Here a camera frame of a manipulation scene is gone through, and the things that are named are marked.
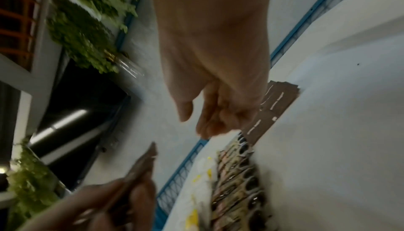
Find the light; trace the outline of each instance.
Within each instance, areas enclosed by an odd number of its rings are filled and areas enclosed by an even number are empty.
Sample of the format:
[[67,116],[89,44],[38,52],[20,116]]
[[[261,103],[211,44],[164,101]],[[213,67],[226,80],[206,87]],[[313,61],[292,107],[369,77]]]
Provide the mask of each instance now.
[[53,129],[52,127],[47,128],[45,130],[43,130],[42,132],[40,132],[39,134],[36,134],[34,137],[31,138],[31,140],[29,141],[31,144],[37,143],[40,140],[42,140],[43,138],[45,138],[46,136],[50,135],[51,133],[53,133],[55,131],[55,129]]
[[87,113],[87,111],[84,109],[73,112],[69,116],[67,116],[64,119],[60,120],[59,122],[56,122],[55,124],[53,124],[53,127],[55,129],[59,129],[59,128],[69,124],[70,122],[73,122],[74,120],[80,118],[81,116],[83,116],[86,113]]
[[0,166],[0,174],[5,174],[8,171],[8,167]]

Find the white table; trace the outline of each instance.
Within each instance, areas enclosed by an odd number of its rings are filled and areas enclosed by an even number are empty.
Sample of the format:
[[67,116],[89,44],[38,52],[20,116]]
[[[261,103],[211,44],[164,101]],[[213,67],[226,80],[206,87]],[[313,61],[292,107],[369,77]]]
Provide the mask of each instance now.
[[[403,45],[404,0],[345,0],[271,70],[270,80],[301,88],[255,145],[261,183],[282,229],[404,229]],[[196,162],[236,134],[213,138]],[[177,230],[196,169],[165,231]]]

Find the brown cardboard piece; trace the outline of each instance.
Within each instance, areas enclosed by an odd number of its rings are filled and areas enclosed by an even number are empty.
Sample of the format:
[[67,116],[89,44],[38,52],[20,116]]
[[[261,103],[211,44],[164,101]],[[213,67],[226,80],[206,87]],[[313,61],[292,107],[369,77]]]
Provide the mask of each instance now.
[[254,145],[297,98],[298,94],[297,85],[271,80],[257,117],[242,130],[246,140]]

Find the person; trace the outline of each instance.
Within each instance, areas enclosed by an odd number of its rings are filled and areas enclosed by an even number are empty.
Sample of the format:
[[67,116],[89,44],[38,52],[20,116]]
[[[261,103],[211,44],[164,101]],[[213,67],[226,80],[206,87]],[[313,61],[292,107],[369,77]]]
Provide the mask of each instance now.
[[[203,92],[196,132],[210,138],[250,123],[265,95],[270,68],[267,35],[269,0],[153,0],[161,65],[180,121]],[[62,230],[84,211],[100,208],[122,181],[90,186],[46,210],[21,231]],[[130,196],[133,230],[150,231],[155,188],[151,179]],[[99,214],[89,230],[112,231]]]

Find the white surface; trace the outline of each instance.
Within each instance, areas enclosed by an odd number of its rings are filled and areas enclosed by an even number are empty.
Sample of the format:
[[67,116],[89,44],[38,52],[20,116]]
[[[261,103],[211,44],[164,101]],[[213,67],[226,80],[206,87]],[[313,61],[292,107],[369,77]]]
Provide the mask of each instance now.
[[[270,79],[301,87],[255,146],[283,230],[404,229],[403,5],[345,0],[271,70]],[[196,161],[234,136],[213,138]],[[164,230],[174,230],[190,177]]]
[[[316,0],[271,0],[268,15],[271,49],[297,24]],[[134,100],[128,113],[118,125],[115,142],[101,154],[88,173],[84,183],[103,183],[122,177],[130,166],[156,141],[160,157],[157,159],[154,180],[160,190],[167,179],[195,146],[199,137],[195,127],[203,100],[194,100],[194,113],[186,123],[180,123],[175,106],[162,79],[156,16],[152,0],[142,0],[137,10],[139,17],[126,36],[123,50],[144,68],[146,76],[139,83],[122,73],[120,84],[140,96]]]

